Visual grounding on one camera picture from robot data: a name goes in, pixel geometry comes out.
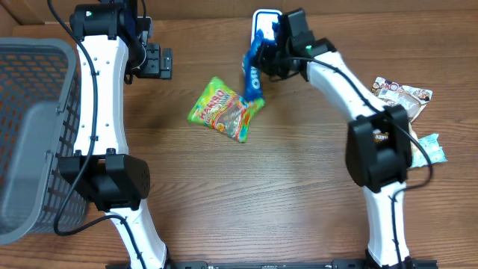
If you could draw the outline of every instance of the gummy candy bag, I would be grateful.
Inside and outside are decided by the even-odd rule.
[[[226,133],[241,143],[246,142],[249,122],[264,106],[262,98],[246,102],[219,78],[212,78],[187,116],[198,123]]]

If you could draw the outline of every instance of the light blue wrapper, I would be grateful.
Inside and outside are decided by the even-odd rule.
[[[431,134],[427,137],[423,137],[418,140],[418,143],[425,149],[425,152],[430,157],[432,164],[448,161],[445,158],[445,152],[443,147],[438,144],[438,134]],[[420,151],[414,152],[412,156],[412,165],[413,167],[424,167],[427,165],[425,157],[421,154]]]

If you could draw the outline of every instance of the white label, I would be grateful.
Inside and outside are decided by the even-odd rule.
[[[259,90],[261,88],[261,81],[259,80],[259,72],[255,67],[251,67],[251,79],[254,89]]]
[[[272,29],[273,23],[279,22],[279,14],[271,12],[260,12],[257,15],[255,21],[255,32],[262,30],[264,39],[275,40],[274,30]]]
[[[399,93],[393,90],[382,89],[379,94],[379,98],[390,99],[392,101],[398,100]]]

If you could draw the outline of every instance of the wire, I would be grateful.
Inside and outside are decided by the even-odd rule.
[[[59,236],[68,236],[68,235],[75,235],[85,229],[90,228],[93,225],[96,225],[97,223],[102,222],[103,220],[109,220],[112,218],[116,218],[121,221],[121,224],[125,226],[126,231],[128,232],[129,238],[131,239],[131,244],[133,245],[134,251],[137,254],[137,258],[140,260],[141,265],[143,266],[143,269],[146,269],[146,264],[144,263],[143,257],[141,256],[141,253],[136,245],[136,241],[134,239],[133,233],[131,232],[131,229],[128,225],[128,222],[126,222],[126,219],[124,217],[121,217],[119,215],[108,215],[104,217],[100,217],[94,221],[91,221],[90,223],[87,223],[77,229],[74,229],[72,231],[60,231],[58,228],[58,224],[60,222],[60,217],[63,214],[63,211],[66,208],[66,205],[68,203],[69,198],[72,196],[73,192],[76,189],[76,186],[78,183],[81,181],[82,176],[85,172],[85,170],[88,167],[88,164],[90,163],[91,155],[93,154],[93,150],[95,148],[95,141],[96,141],[96,122],[98,120],[98,82],[96,80],[96,71],[95,67],[93,65],[93,62],[91,61],[91,57],[88,54],[88,51],[86,48],[83,46],[83,44],[75,37],[73,32],[66,26],[65,22],[58,16],[57,12],[55,11],[55,8],[53,7],[52,0],[47,0],[48,6],[50,11],[52,12],[53,16],[56,18],[58,23],[65,29],[65,31],[68,33],[68,35],[76,42],[78,47],[80,47],[81,51],[83,52],[85,58],[87,59],[88,65],[90,66],[91,70],[91,78],[93,81],[93,118],[92,118],[92,126],[91,126],[91,136],[90,136],[90,147],[88,148],[88,153],[86,155],[86,158],[84,160],[83,165],[81,166],[81,169],[76,176],[75,181],[72,183],[71,188],[68,190],[68,193],[66,194],[65,200],[61,204],[60,209],[58,210],[57,214],[55,215],[54,221],[53,221],[53,230],[55,231],[55,234]]]
[[[370,110],[372,110],[375,113],[380,113],[380,111],[377,108],[375,108],[372,104],[370,104],[368,99],[365,98],[365,96],[360,92],[360,90],[357,88],[357,86],[353,83],[352,79],[350,79],[349,76],[347,74],[345,74],[344,72],[342,72],[342,70],[340,70],[339,68],[334,67],[331,64],[324,63],[322,61],[316,60],[316,59],[305,58],[305,57],[288,57],[284,60],[311,61],[311,62],[314,62],[316,64],[319,64],[321,66],[324,66],[324,67],[327,67],[327,68],[333,70],[337,74],[341,75],[350,84],[352,89],[354,89],[354,91],[357,93],[358,97],[363,101],[364,104],[366,104],[367,107],[369,107]],[[423,187],[427,186],[432,181],[432,178],[433,178],[433,166],[432,166],[432,161],[430,160],[430,157],[426,153],[425,149],[420,145],[420,143],[418,143],[418,141],[416,139],[414,139],[406,130],[404,130],[403,128],[398,126],[393,119],[391,119],[390,117],[388,117],[386,115],[385,115],[385,118],[395,128],[397,128],[400,132],[402,132],[418,148],[418,150],[420,150],[421,154],[424,156],[424,158],[426,160],[426,163],[427,163],[426,166],[429,168],[429,175],[425,179],[425,181],[423,181],[420,184],[408,186],[408,187],[402,188],[398,191],[395,191],[394,195],[391,197],[392,229],[393,229],[393,233],[394,233],[395,249],[397,251],[397,260],[398,260],[398,264],[400,265],[400,267],[402,269],[405,269],[405,265],[403,264],[402,257],[400,255],[400,248],[399,248],[398,236],[397,236],[397,219],[396,219],[396,216],[395,216],[395,203],[397,202],[396,198],[397,198],[397,195],[402,193],[402,192],[411,191],[411,190],[414,190],[414,189],[423,188]]]
[[[143,4],[143,19],[146,18],[146,4],[144,3],[144,0],[141,0],[141,4]]]

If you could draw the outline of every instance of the gray basket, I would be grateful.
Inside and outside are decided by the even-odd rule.
[[[0,244],[53,232],[70,185],[58,158],[71,156],[80,120],[76,55],[61,40],[0,38]],[[84,222],[87,202],[74,193],[60,229]]]

